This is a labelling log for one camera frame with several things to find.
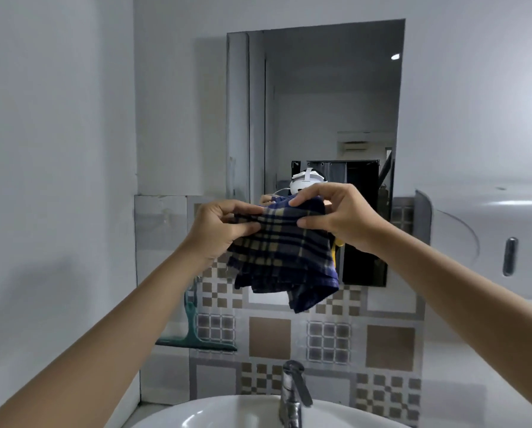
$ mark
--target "faucet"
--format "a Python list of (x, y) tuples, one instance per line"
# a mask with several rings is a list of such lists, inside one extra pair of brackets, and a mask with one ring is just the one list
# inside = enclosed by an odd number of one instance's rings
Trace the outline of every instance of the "faucet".
[(304, 366), (301, 363), (287, 361), (284, 364), (278, 412), (284, 428), (304, 428), (301, 421), (302, 405), (311, 407), (313, 404), (303, 374)]

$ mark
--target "sink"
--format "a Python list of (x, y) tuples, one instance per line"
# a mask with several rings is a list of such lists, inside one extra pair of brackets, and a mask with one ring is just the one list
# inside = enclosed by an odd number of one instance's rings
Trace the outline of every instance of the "sink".
[[(281, 428), (279, 396), (217, 396), (161, 410), (134, 428)], [(302, 410), (305, 428), (406, 428), (375, 414), (326, 401)]]

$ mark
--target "folded cloth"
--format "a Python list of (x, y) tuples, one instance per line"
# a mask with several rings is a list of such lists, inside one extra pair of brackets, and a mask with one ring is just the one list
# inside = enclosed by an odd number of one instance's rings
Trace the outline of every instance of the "folded cloth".
[(296, 225), (299, 218), (324, 215), (321, 198), (298, 207), (294, 196), (274, 197), (262, 215), (234, 215), (235, 223), (259, 222), (259, 232), (231, 244), (228, 266), (238, 270), (234, 287), (252, 287), (255, 293), (287, 291), (296, 313), (310, 309), (339, 289), (331, 247), (333, 235)]

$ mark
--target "ceiling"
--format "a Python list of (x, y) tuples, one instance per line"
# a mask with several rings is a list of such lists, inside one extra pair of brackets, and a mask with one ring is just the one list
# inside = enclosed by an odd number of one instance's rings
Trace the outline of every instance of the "ceiling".
[(376, 21), (264, 32), (266, 58), (282, 93), (396, 91), (405, 21)]

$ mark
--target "person's right hand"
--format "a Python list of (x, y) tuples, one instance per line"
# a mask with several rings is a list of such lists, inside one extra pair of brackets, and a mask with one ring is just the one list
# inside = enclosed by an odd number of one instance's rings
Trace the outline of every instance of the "person's right hand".
[(357, 188), (343, 183), (315, 183), (299, 191), (291, 206), (321, 196), (331, 202), (326, 215), (308, 216), (298, 220), (298, 226), (326, 230), (360, 251), (373, 253), (374, 241), (386, 222), (369, 205)]

